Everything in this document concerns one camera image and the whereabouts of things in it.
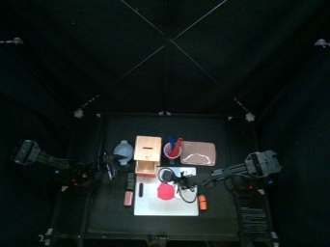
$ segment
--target black enclosure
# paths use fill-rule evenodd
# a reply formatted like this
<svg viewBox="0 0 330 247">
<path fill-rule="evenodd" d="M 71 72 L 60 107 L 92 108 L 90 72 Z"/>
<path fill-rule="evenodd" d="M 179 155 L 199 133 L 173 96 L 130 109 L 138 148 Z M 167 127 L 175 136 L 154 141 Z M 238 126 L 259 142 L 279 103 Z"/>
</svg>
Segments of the black enclosure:
<svg viewBox="0 0 330 247">
<path fill-rule="evenodd" d="M 54 170 L 10 161 L 19 140 L 88 159 L 72 147 L 110 113 L 255 117 L 254 151 L 283 166 L 269 193 L 281 243 L 328 246 L 329 12 L 326 0 L 2 1 L 0 245 L 38 246 L 55 212 Z"/>
</svg>

